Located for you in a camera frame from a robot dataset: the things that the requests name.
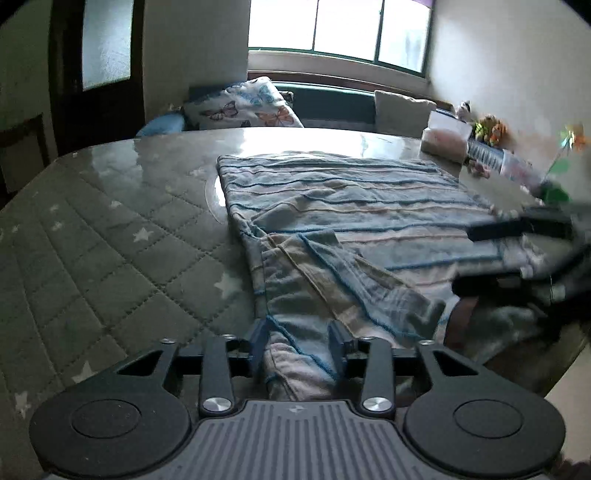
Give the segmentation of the clear plastic box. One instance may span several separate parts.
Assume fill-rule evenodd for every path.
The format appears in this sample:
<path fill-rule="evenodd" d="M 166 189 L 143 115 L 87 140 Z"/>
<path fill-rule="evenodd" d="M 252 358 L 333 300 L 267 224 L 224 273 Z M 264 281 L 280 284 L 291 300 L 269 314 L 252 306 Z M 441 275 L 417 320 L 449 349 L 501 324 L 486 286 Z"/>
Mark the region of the clear plastic box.
<path fill-rule="evenodd" d="M 538 189 L 544 176 L 528 162 L 507 149 L 491 147 L 475 139 L 468 141 L 468 155 L 489 170 L 518 183 L 530 191 Z"/>

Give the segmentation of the butterfly print pillow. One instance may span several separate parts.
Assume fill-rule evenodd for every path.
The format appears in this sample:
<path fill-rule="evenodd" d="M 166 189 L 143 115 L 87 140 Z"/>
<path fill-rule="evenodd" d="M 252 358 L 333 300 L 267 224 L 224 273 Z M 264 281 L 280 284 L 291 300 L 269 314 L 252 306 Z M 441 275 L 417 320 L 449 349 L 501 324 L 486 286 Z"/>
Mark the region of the butterfly print pillow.
<path fill-rule="evenodd" d="M 188 101 L 182 111 L 190 125 L 199 130 L 304 127 L 268 77 L 239 82 Z"/>

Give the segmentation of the dark wooden door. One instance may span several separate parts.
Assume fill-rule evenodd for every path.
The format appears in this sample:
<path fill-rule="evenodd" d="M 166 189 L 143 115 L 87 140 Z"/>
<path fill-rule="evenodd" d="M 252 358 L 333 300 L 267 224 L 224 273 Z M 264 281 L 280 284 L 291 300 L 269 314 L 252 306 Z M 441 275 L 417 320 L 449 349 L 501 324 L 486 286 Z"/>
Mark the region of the dark wooden door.
<path fill-rule="evenodd" d="M 53 135 L 63 156 L 128 139 L 145 123 L 143 1 L 54 1 L 48 80 Z"/>

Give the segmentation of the plush toy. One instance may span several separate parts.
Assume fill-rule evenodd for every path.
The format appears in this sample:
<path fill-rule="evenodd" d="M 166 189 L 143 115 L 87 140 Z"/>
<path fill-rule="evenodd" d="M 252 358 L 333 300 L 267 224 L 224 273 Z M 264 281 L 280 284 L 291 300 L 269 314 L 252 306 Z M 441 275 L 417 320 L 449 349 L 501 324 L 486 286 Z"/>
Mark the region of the plush toy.
<path fill-rule="evenodd" d="M 474 125 L 475 140 L 491 147 L 499 147 L 506 132 L 506 125 L 494 115 L 486 115 Z"/>

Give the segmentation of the glass turntable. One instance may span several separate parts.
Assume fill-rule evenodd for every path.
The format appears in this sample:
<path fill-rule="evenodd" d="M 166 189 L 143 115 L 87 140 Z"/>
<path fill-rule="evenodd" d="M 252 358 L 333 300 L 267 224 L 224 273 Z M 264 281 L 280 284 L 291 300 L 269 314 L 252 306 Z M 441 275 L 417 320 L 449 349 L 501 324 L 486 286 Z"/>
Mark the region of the glass turntable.
<path fill-rule="evenodd" d="M 225 196 L 221 186 L 221 180 L 217 174 L 208 178 L 205 183 L 205 199 L 211 215 L 219 224 L 228 223 L 228 209 L 226 209 Z"/>

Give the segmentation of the dark wooden side table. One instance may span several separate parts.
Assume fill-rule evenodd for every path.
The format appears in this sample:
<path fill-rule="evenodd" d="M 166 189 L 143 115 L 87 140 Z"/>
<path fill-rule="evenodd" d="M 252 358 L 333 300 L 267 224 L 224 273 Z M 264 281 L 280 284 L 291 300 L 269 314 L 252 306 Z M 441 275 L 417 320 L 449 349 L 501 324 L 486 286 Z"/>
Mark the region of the dark wooden side table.
<path fill-rule="evenodd" d="M 50 164 L 43 115 L 2 130 L 0 147 L 0 201 L 4 207 Z"/>

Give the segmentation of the striped blue beige garment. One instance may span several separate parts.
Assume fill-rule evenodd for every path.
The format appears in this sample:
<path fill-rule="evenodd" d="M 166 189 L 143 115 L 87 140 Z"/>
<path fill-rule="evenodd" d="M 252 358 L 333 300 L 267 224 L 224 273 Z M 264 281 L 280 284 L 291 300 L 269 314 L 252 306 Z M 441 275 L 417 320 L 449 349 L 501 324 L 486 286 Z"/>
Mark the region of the striped blue beige garment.
<path fill-rule="evenodd" d="M 274 400 L 334 394 L 329 324 L 396 348 L 442 342 L 459 272 L 533 270 L 544 259 L 525 240 L 471 241 L 491 205 L 431 161 L 222 156 L 217 172 L 256 317 L 270 324 L 263 371 Z"/>

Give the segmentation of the tissue box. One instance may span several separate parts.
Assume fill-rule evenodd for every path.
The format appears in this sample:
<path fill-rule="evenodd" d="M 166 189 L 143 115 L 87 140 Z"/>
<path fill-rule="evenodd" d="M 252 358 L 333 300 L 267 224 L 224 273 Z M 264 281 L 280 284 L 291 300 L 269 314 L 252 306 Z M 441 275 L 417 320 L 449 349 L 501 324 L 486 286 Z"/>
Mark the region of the tissue box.
<path fill-rule="evenodd" d="M 421 137 L 421 150 L 454 163 L 462 164 L 468 157 L 468 140 L 472 126 L 457 118 L 434 110 Z"/>

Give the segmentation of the pink small object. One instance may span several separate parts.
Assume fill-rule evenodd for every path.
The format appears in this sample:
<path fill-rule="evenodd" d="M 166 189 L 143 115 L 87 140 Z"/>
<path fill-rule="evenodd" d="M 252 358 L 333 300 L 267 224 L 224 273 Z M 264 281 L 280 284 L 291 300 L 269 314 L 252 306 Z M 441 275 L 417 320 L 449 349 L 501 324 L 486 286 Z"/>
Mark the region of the pink small object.
<path fill-rule="evenodd" d="M 483 163 L 475 159 L 468 160 L 467 170 L 475 178 L 490 178 L 490 170 Z"/>

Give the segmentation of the white cushion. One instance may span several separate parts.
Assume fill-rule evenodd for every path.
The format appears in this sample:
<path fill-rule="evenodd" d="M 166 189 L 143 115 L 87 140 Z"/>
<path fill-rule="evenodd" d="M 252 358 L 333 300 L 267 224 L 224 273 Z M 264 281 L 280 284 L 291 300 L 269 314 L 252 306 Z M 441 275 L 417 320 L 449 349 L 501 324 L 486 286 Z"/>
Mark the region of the white cushion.
<path fill-rule="evenodd" d="M 428 99 L 376 90 L 375 125 L 380 134 L 420 139 L 437 104 Z"/>

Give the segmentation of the colourful pinwheel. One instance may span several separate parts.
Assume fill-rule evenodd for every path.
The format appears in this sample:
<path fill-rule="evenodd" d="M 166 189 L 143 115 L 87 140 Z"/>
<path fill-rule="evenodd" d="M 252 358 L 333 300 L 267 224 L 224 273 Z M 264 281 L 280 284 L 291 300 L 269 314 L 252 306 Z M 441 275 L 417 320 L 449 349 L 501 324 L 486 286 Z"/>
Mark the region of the colourful pinwheel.
<path fill-rule="evenodd" d="M 544 179 L 572 185 L 590 179 L 590 137 L 582 122 L 567 124 L 559 132 L 558 150 Z"/>

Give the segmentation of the green framed window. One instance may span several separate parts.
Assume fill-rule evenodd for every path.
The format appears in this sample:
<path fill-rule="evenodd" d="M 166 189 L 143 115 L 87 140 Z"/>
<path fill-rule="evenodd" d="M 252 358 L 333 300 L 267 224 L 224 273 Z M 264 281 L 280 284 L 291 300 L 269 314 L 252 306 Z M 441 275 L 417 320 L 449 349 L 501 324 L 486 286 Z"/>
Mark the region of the green framed window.
<path fill-rule="evenodd" d="M 249 48 L 324 55 L 422 75 L 432 1 L 252 1 Z"/>

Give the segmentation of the blue cushion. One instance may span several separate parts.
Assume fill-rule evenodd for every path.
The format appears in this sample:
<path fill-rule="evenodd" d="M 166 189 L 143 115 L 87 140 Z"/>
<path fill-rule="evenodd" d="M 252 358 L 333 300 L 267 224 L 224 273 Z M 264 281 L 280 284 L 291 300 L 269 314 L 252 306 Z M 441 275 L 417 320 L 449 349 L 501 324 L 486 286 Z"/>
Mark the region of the blue cushion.
<path fill-rule="evenodd" d="M 138 138 L 155 135 L 181 133 L 185 130 L 185 118 L 182 113 L 169 112 L 149 121 L 136 134 Z"/>

